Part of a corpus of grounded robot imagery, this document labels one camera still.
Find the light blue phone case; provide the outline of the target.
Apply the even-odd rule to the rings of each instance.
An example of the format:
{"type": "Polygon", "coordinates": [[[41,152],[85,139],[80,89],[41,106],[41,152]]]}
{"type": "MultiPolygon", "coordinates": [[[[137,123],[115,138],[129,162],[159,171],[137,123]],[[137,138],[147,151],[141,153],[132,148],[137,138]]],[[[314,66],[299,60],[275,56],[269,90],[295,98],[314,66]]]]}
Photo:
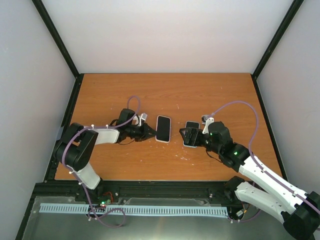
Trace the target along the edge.
{"type": "MultiPolygon", "coordinates": [[[[195,122],[195,121],[187,121],[185,123],[185,127],[186,128],[196,128],[196,129],[198,129],[200,127],[200,124],[198,122],[195,122]]],[[[185,147],[196,148],[195,146],[192,146],[189,143],[186,143],[185,141],[183,142],[183,145],[185,147]]]]}

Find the black smartphone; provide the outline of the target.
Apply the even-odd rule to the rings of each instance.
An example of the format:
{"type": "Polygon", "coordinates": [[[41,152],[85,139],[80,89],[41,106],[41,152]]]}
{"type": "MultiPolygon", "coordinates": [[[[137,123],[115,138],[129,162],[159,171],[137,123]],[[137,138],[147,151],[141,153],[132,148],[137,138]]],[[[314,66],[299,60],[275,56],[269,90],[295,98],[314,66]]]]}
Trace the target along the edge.
{"type": "Polygon", "coordinates": [[[194,122],[194,121],[187,121],[185,124],[185,127],[198,129],[200,127],[200,124],[198,122],[194,122]]]}

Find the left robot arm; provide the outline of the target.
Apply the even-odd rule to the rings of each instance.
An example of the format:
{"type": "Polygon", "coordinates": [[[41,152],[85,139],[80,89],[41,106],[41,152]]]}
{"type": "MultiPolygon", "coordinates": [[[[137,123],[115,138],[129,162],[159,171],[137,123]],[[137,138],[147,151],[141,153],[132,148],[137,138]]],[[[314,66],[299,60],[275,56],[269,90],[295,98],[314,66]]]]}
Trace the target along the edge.
{"type": "Polygon", "coordinates": [[[87,188],[86,195],[92,201],[103,198],[104,188],[100,186],[101,177],[90,164],[94,147],[101,144],[120,144],[130,138],[142,142],[156,136],[156,130],[146,123],[148,115],[138,115],[135,111],[124,108],[119,117],[97,127],[72,123],[62,135],[53,150],[53,157],[61,162],[74,175],[80,185],[87,188]]]}

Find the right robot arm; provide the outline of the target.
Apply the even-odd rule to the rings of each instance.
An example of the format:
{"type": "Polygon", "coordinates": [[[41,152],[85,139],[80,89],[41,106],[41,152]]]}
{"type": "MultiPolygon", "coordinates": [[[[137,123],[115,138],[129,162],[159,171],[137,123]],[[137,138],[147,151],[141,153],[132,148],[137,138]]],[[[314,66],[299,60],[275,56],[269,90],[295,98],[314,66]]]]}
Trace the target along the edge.
{"type": "Polygon", "coordinates": [[[234,190],[236,198],[273,216],[293,238],[309,240],[319,228],[319,194],[307,193],[277,175],[247,147],[235,143],[221,121],[209,118],[204,129],[185,127],[179,133],[187,144],[217,154],[225,166],[257,184],[241,182],[234,190]]]}

